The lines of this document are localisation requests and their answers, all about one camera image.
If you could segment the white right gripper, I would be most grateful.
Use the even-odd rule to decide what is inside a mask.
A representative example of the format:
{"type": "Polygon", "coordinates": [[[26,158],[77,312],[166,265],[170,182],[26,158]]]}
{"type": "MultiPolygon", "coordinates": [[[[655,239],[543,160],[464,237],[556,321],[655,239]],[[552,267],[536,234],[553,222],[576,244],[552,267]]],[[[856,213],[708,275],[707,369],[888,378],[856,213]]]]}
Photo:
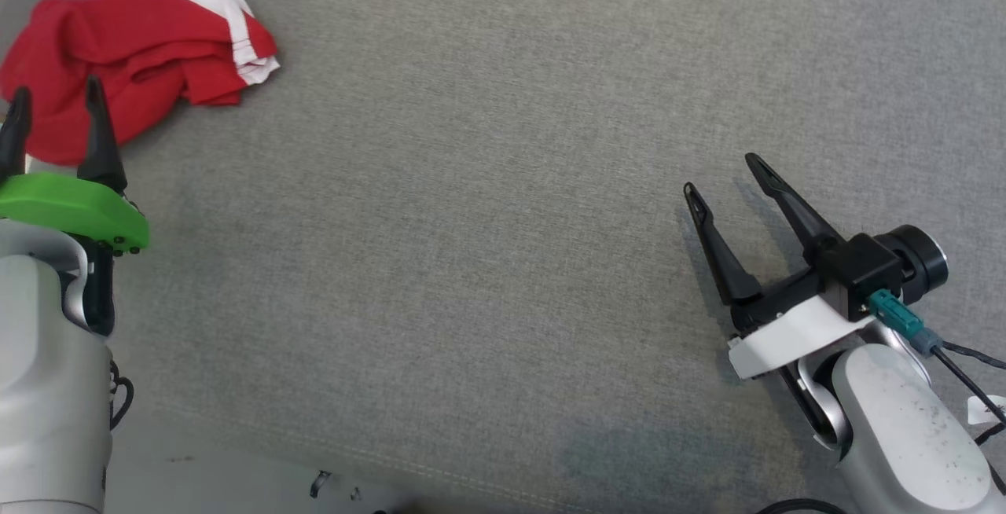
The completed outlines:
{"type": "Polygon", "coordinates": [[[740,379],[751,379],[798,361],[866,326],[866,314],[848,320],[821,296],[821,276],[815,264],[845,239],[798,194],[761,156],[744,156],[754,181],[777,203],[802,246],[807,270],[762,289],[734,255],[715,226],[714,213],[691,182],[683,185],[688,212],[707,256],[716,291],[740,325],[739,341],[727,357],[740,379]]]}

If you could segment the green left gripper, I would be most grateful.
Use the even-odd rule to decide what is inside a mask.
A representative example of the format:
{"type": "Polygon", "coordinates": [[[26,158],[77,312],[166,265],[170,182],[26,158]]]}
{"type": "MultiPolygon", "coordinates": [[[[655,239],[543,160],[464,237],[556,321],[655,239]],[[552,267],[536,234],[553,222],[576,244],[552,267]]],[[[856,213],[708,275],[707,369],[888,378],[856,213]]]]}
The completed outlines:
{"type": "Polygon", "coordinates": [[[137,253],[150,244],[146,217],[123,192],[123,170],[114,124],[100,77],[87,77],[90,116],[85,159],[76,177],[39,171],[24,174],[32,105],[28,87],[18,87],[0,125],[0,218],[55,229],[137,253]]]}

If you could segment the red garment white band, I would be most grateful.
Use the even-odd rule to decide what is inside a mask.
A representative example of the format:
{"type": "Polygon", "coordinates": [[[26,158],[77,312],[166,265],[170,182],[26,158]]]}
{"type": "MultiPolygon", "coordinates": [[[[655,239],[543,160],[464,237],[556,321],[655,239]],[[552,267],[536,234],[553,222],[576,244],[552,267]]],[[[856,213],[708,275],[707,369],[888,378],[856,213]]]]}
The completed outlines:
{"type": "Polygon", "coordinates": [[[116,141],[165,119],[176,102],[238,105],[279,69],[277,44],[245,0],[43,0],[0,63],[0,96],[27,87],[28,155],[82,162],[97,76],[116,141]]]}

